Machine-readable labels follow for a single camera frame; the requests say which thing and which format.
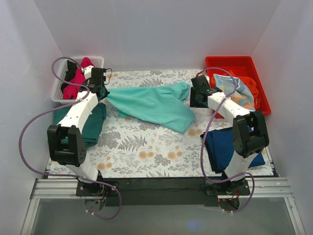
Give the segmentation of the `turquoise t shirt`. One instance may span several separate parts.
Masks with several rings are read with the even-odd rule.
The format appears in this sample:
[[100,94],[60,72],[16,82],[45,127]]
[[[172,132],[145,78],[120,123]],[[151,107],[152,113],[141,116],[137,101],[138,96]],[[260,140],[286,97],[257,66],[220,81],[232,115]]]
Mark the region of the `turquoise t shirt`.
[[184,133],[195,120],[194,113],[183,101],[190,86],[178,82],[158,87],[124,87],[110,89],[106,100],[122,117],[133,116]]

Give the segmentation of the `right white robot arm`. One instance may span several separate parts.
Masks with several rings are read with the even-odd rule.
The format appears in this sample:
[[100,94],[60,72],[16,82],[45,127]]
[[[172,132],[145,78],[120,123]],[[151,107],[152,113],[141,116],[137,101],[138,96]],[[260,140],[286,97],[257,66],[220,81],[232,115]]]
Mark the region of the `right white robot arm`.
[[235,103],[221,89],[211,88],[204,75],[191,80],[191,101],[220,113],[232,125],[233,151],[222,179],[207,179],[218,192],[234,194],[243,184],[252,161],[269,144],[266,121],[261,111],[250,111]]

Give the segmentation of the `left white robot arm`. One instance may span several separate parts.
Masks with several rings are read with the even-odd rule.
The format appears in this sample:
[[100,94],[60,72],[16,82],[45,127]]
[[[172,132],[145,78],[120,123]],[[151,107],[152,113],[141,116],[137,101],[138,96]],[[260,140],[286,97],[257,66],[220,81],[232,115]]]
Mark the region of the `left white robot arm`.
[[83,75],[85,81],[77,94],[78,103],[47,130],[48,146],[50,158],[69,168],[82,183],[83,189],[98,196],[105,187],[100,181],[100,171],[85,161],[87,144],[83,131],[94,132],[96,138],[102,131],[107,111],[101,100],[109,94],[105,87],[106,69],[88,66],[84,68]]

